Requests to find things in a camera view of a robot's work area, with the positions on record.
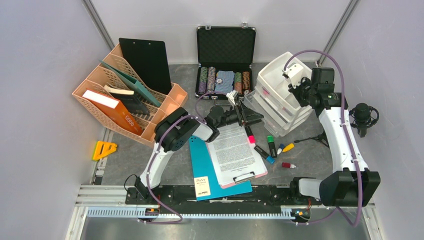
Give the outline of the white drawer organizer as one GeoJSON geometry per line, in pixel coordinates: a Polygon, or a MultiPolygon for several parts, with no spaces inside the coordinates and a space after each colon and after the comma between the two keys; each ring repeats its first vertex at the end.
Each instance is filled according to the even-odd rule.
{"type": "Polygon", "coordinates": [[[309,105],[301,107],[289,92],[283,70],[296,63],[304,67],[302,78],[310,78],[312,74],[312,70],[298,58],[289,60],[292,56],[287,51],[261,69],[254,90],[243,101],[246,107],[264,116],[264,127],[275,137],[284,137],[304,123],[313,112],[309,105]]]}

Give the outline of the small red-capped bottle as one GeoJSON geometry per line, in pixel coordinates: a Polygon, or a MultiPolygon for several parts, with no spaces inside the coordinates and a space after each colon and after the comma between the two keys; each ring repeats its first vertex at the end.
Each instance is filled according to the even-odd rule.
{"type": "Polygon", "coordinates": [[[287,169],[295,169],[296,165],[292,164],[292,163],[288,163],[288,162],[282,162],[281,166],[283,168],[287,168],[287,169]]]}

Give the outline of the Nineteen Eighty-Four dark book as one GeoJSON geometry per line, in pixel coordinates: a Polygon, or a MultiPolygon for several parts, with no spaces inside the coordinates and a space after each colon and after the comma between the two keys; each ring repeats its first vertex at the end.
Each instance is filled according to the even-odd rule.
{"type": "Polygon", "coordinates": [[[131,114],[150,115],[147,106],[142,103],[141,98],[133,90],[118,89],[109,85],[103,88],[117,100],[120,100],[131,114]]]}

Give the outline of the orange Good Morning book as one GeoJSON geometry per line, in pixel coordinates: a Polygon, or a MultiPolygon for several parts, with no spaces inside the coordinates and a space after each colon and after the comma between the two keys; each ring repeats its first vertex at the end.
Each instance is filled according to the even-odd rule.
{"type": "Polygon", "coordinates": [[[142,134],[142,128],[120,100],[89,89],[83,93],[82,97],[93,103],[122,129],[137,136],[142,134]]]}

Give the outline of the peach plastic file organizer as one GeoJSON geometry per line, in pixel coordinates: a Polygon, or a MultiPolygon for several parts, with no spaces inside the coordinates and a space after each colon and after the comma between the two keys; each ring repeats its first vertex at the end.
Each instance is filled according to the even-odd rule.
{"type": "Polygon", "coordinates": [[[129,132],[110,119],[100,109],[98,109],[89,100],[83,98],[83,93],[89,89],[110,96],[104,89],[109,84],[118,89],[127,90],[129,87],[111,70],[100,64],[86,77],[84,81],[73,91],[72,95],[93,115],[105,128],[118,134],[126,136],[136,142],[146,145],[150,148],[154,146],[154,129],[156,125],[165,117],[174,112],[177,108],[183,107],[188,100],[188,93],[177,83],[171,83],[171,90],[168,94],[163,94],[150,89],[138,76],[136,71],[124,58],[120,44],[117,44],[113,50],[103,59],[103,61],[125,74],[132,76],[143,85],[160,103],[160,107],[150,104],[147,100],[142,102],[149,109],[149,115],[133,114],[134,120],[142,128],[142,134],[137,135],[129,132]]]}

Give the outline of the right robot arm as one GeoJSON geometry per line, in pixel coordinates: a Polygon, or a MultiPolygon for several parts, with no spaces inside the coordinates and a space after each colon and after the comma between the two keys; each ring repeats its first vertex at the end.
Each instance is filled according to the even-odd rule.
{"type": "Polygon", "coordinates": [[[299,64],[283,71],[288,91],[302,107],[311,107],[323,127],[332,157],[332,174],[325,179],[295,177],[290,182],[289,199],[302,204],[309,197],[327,207],[365,207],[381,182],[371,171],[356,144],[349,122],[347,101],[335,92],[335,71],[313,68],[311,76],[299,64]]]}

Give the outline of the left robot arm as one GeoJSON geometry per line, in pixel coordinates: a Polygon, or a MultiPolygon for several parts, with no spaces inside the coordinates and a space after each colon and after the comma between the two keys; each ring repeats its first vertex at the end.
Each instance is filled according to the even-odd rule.
{"type": "Polygon", "coordinates": [[[153,203],[162,174],[171,156],[195,136],[211,143],[220,134],[220,128],[232,124],[250,127],[262,121],[264,115],[240,103],[225,110],[213,106],[204,120],[190,115],[183,107],[177,108],[160,121],[154,129],[154,147],[143,173],[135,180],[138,197],[145,204],[153,203]]]}

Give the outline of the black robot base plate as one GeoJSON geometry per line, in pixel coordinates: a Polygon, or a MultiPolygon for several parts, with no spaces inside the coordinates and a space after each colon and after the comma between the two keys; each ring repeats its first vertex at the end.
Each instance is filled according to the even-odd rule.
{"type": "MultiPolygon", "coordinates": [[[[195,187],[190,185],[162,185],[153,190],[156,197],[171,205],[174,203],[196,202],[195,187]]],[[[267,204],[277,204],[284,206],[306,206],[311,204],[319,206],[322,203],[310,196],[294,195],[286,185],[253,185],[252,191],[248,193],[231,193],[220,197],[209,199],[212,201],[243,201],[243,202],[267,202],[267,204]]],[[[127,205],[148,205],[156,204],[157,201],[151,196],[146,199],[138,193],[135,187],[127,190],[125,204],[127,205]]]]}

